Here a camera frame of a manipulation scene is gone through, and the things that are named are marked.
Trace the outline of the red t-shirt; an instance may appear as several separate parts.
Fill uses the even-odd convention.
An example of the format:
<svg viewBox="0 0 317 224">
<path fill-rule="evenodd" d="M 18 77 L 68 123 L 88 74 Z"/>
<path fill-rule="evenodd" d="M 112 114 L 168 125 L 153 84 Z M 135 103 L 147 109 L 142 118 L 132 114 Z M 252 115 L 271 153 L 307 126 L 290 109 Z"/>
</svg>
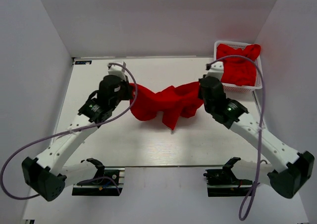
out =
<svg viewBox="0 0 317 224">
<path fill-rule="evenodd" d="M 191 118 L 203 105 L 199 99 L 199 82 L 191 82 L 178 87 L 169 86 L 160 92 L 137 85 L 138 95 L 134 102 L 130 100 L 130 109 L 134 117 L 140 121 L 149 121 L 162 112 L 162 123 L 174 130 L 180 117 Z"/>
</svg>

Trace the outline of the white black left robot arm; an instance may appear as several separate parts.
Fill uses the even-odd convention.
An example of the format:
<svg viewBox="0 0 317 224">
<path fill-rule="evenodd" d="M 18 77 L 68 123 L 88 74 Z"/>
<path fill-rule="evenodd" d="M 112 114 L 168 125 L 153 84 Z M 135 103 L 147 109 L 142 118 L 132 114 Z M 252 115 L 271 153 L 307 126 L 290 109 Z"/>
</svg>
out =
<svg viewBox="0 0 317 224">
<path fill-rule="evenodd" d="M 104 179 L 102 162 L 88 158 L 79 164 L 65 166 L 81 144 L 107 121 L 121 101 L 132 99 L 127 76 L 107 75 L 92 92 L 68 127 L 65 135 L 34 159 L 26 158 L 22 170 L 26 184 L 47 201 L 57 198 L 67 186 Z"/>
</svg>

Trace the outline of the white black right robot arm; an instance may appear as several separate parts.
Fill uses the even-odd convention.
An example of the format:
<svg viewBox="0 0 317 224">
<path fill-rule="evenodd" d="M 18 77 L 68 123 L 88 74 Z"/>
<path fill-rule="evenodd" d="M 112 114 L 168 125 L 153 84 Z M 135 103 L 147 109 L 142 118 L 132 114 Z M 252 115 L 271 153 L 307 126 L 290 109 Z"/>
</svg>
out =
<svg viewBox="0 0 317 224">
<path fill-rule="evenodd" d="M 259 183 L 291 199 L 311 177 L 314 156 L 308 151 L 298 152 L 260 128 L 246 107 L 226 96 L 217 78 L 204 76 L 199 80 L 199 98 L 215 121 L 244 138 L 268 161 L 258 165 L 233 157 L 222 168 L 207 170 L 204 176 L 208 185 L 239 185 L 241 180 L 253 181 L 257 175 Z"/>
</svg>

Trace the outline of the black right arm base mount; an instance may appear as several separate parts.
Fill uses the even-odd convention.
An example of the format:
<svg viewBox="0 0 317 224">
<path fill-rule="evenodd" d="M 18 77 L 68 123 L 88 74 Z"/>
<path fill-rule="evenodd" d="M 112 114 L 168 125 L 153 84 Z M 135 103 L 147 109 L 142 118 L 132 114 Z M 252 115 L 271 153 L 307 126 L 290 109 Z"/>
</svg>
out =
<svg viewBox="0 0 317 224">
<path fill-rule="evenodd" d="M 243 197 L 251 188 L 253 182 L 238 179 L 232 168 L 241 158 L 233 157 L 219 168 L 206 169 L 203 176 L 207 182 L 208 197 Z"/>
</svg>

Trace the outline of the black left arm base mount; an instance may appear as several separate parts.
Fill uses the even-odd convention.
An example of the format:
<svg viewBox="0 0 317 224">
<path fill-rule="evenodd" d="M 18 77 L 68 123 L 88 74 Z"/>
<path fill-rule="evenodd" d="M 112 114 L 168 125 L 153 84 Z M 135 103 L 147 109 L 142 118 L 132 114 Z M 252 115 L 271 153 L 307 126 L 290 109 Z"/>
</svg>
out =
<svg viewBox="0 0 317 224">
<path fill-rule="evenodd" d="M 82 185 L 73 185 L 72 196 L 120 196 L 124 186 L 125 168 L 105 168 L 104 176 L 113 181 L 100 178 Z"/>
</svg>

